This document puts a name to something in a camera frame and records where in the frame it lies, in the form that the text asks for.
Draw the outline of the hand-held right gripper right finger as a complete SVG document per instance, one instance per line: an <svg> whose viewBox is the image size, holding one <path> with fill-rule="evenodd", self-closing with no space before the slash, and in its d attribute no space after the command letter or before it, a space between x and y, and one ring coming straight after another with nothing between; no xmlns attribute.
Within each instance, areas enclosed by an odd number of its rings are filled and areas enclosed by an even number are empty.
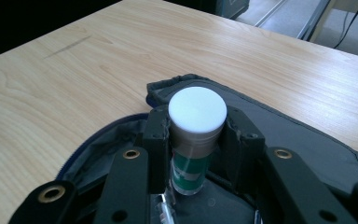
<svg viewBox="0 0 358 224"><path fill-rule="evenodd" d="M256 191L256 164L265 152L264 134L240 109L229 106L218 145L232 189Z"/></svg>

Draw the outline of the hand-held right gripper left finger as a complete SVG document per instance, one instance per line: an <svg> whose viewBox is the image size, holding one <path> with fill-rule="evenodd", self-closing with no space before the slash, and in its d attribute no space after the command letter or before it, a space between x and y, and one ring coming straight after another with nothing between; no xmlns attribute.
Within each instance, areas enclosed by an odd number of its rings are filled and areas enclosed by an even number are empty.
<svg viewBox="0 0 358 224"><path fill-rule="evenodd" d="M143 133L143 148L148 153L149 192L163 193L170 178L170 120L168 107L158 106L148 115Z"/></svg>

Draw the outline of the green glue stick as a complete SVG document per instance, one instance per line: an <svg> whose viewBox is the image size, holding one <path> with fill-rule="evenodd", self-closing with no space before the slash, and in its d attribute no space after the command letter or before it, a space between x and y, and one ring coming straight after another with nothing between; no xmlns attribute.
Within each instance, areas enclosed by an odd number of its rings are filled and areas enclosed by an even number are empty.
<svg viewBox="0 0 358 224"><path fill-rule="evenodd" d="M227 106L215 91L189 87L169 101L172 185L182 195L198 193L227 117Z"/></svg>

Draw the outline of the dark grey zipper pouch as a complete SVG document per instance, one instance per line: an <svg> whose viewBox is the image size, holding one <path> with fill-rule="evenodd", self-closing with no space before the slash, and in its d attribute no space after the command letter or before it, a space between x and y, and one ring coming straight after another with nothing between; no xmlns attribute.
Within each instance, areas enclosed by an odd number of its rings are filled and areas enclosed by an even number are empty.
<svg viewBox="0 0 358 224"><path fill-rule="evenodd" d="M358 224L358 152L334 137L264 105L206 77L193 74L147 84L146 101L152 107L166 105L173 95L190 87L216 91L230 106L239 109L264 134L268 147L294 151L342 204ZM145 131L148 116L137 114L116 120L87 139L68 159L57 177L83 188L100 181L108 173L115 153L136 142ZM257 194L237 191L226 170L237 165L225 159L221 150L212 156L206 189L199 195L172 197L174 216L179 224L283 224L295 220L295 207L279 199L275 183L266 184Z"/></svg>

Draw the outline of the clear plastic item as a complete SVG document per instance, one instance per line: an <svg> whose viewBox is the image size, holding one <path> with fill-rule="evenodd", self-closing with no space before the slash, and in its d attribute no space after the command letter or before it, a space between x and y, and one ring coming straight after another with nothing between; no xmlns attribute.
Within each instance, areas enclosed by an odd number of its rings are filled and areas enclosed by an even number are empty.
<svg viewBox="0 0 358 224"><path fill-rule="evenodd" d="M158 210L160 224L176 224L174 210L171 207L167 193L164 192L159 194L156 198L156 201L156 208Z"/></svg>

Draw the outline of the dark box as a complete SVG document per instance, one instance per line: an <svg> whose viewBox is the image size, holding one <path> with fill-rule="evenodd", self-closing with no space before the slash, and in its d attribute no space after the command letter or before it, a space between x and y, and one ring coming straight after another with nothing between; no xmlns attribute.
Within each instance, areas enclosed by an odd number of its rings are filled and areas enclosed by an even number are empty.
<svg viewBox="0 0 358 224"><path fill-rule="evenodd" d="M200 0L200 9L227 19L236 19L249 8L250 0Z"/></svg>

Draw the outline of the metal stand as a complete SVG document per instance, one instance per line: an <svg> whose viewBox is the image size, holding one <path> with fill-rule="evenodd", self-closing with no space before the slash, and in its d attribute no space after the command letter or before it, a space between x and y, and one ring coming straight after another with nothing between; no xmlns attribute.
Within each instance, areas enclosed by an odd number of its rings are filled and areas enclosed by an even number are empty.
<svg viewBox="0 0 358 224"><path fill-rule="evenodd" d="M255 27L312 42L337 0L278 0Z"/></svg>

